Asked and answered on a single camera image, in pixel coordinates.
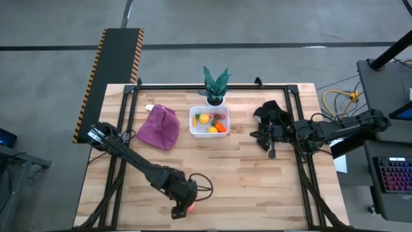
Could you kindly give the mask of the blue-lit black device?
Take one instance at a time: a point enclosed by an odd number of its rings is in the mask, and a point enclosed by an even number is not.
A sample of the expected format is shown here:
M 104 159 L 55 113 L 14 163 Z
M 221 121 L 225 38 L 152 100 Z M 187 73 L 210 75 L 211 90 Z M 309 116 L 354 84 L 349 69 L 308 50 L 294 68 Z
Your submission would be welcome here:
M 0 145 L 13 148 L 17 141 L 17 135 L 0 128 Z

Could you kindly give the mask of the purple cloth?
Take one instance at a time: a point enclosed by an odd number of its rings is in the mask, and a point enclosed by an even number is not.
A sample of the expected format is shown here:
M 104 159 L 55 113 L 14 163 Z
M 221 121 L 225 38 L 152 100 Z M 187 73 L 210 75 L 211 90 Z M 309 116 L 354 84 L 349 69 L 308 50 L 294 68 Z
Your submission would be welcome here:
M 177 142 L 180 131 L 180 122 L 175 111 L 155 104 L 136 138 L 142 142 L 167 151 Z

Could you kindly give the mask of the backlit computer keyboard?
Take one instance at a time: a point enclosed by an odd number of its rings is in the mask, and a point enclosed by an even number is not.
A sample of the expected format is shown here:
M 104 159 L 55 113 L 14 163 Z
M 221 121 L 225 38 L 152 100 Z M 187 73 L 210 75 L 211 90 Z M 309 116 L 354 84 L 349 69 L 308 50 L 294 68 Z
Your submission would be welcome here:
M 384 193 L 412 194 L 412 158 L 373 157 Z

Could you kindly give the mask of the black round pole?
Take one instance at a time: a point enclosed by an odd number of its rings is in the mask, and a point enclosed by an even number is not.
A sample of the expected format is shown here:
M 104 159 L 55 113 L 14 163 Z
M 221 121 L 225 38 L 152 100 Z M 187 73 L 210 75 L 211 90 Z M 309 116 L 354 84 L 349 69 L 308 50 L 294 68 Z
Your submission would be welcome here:
M 412 44 L 412 30 L 400 38 L 395 44 L 390 46 L 384 53 L 372 61 L 368 61 L 372 70 L 378 71 L 390 60 L 394 59 L 399 53 L 403 52 Z

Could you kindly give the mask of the blue-screen tablet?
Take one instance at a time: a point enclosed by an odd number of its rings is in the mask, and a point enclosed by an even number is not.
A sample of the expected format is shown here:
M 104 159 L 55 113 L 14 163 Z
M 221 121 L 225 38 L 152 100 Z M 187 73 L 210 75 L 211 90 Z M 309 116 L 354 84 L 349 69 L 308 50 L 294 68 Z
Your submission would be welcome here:
M 412 101 L 389 114 L 390 119 L 412 121 Z

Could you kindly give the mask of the green artificial plant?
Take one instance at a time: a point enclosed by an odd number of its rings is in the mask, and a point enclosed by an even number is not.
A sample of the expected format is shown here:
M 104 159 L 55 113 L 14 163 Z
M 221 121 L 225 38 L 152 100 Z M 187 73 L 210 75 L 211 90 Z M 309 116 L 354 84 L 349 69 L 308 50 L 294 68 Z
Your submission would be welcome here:
M 219 75 L 217 79 L 214 79 L 209 69 L 203 67 L 204 74 L 204 90 L 197 90 L 197 93 L 202 96 L 206 96 L 211 101 L 222 101 L 227 92 L 227 84 L 229 82 L 231 74 L 228 72 L 228 68 Z

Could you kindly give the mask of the white paper sheet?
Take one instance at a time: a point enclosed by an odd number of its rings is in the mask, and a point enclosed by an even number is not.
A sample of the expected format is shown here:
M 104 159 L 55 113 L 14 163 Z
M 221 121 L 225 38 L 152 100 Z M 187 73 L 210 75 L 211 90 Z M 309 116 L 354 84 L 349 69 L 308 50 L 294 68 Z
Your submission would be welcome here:
M 341 155 L 340 157 L 334 158 L 333 163 L 334 163 L 336 172 L 338 173 L 348 172 L 346 155 Z

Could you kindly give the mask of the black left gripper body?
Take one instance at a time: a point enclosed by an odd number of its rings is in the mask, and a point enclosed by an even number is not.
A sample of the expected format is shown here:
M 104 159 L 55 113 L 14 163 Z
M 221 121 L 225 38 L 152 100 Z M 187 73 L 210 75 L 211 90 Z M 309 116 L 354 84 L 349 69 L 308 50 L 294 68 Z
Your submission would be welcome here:
M 194 203 L 197 194 L 197 183 L 194 180 L 172 175 L 165 185 L 165 195 L 176 202 L 171 210 L 171 218 L 185 218 L 187 209 Z

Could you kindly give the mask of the grey equipment cart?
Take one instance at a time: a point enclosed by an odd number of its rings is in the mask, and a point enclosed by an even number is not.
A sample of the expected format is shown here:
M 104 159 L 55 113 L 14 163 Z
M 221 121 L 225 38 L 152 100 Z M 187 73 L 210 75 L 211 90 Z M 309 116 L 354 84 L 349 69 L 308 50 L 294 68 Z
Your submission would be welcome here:
M 375 71 L 367 60 L 357 61 L 357 68 L 369 109 L 380 110 L 385 117 L 410 103 L 412 69 L 400 63 L 387 63 Z M 386 131 L 375 134 L 382 142 L 412 144 L 412 121 L 391 119 Z

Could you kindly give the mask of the black cloth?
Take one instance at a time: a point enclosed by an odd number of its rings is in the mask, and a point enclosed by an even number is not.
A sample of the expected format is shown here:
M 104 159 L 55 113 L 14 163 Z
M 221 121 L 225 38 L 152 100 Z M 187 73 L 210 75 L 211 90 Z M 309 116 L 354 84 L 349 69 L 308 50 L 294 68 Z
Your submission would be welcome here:
M 265 102 L 255 110 L 254 117 L 259 123 L 260 130 L 266 128 L 269 124 L 287 128 L 292 121 L 291 115 L 287 111 L 283 111 L 276 101 Z

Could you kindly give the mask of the white perforated plastic basket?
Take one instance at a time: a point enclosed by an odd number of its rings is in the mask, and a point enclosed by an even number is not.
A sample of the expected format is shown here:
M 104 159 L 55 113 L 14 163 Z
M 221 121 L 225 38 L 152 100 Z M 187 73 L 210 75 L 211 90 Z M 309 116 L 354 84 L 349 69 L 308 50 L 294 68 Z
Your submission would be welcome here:
M 200 124 L 196 121 L 196 114 L 212 114 L 208 124 Z M 219 115 L 218 119 L 214 119 L 213 115 L 217 113 Z M 225 114 L 226 119 L 220 119 L 220 115 Z M 226 137 L 230 131 L 230 120 L 229 120 L 229 109 L 226 106 L 195 106 L 190 109 L 190 132 L 198 139 L 209 139 Z M 227 129 L 225 133 L 209 133 L 208 129 L 212 126 L 212 121 L 220 121 Z

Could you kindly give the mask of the black metal stand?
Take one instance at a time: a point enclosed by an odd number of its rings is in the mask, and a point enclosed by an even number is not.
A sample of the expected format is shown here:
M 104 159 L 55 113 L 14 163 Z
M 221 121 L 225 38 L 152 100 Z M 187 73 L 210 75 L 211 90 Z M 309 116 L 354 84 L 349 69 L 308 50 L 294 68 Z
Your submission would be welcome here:
M 0 145 L 0 232 L 9 232 L 32 166 L 49 169 L 52 161 Z

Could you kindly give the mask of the orange carrot toy green top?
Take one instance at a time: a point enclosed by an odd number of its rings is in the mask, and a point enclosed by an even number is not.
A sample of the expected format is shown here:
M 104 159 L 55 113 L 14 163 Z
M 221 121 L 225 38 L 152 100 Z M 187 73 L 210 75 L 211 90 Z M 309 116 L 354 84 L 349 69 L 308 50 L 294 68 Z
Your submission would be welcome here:
M 212 126 L 216 128 L 216 130 L 220 133 L 227 132 L 226 127 L 220 121 L 212 121 Z

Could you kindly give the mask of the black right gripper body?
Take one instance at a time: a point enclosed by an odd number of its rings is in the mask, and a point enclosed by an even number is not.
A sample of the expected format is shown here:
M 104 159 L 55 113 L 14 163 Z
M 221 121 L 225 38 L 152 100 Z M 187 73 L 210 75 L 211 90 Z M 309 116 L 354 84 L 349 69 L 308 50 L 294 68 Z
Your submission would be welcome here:
M 285 111 L 269 111 L 268 113 L 268 141 L 270 159 L 276 158 L 275 142 L 282 141 L 287 127 L 290 125 L 290 114 Z

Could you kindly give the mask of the grey computer desk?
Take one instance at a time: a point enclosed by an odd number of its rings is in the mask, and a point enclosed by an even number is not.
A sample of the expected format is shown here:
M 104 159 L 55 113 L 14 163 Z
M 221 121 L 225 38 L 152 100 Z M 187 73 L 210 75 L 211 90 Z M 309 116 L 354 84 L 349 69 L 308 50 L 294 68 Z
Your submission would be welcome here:
M 412 146 L 367 141 L 364 143 L 364 149 L 373 183 L 371 192 L 375 211 L 386 220 L 412 223 L 412 194 L 384 193 L 373 162 L 373 157 L 412 158 Z

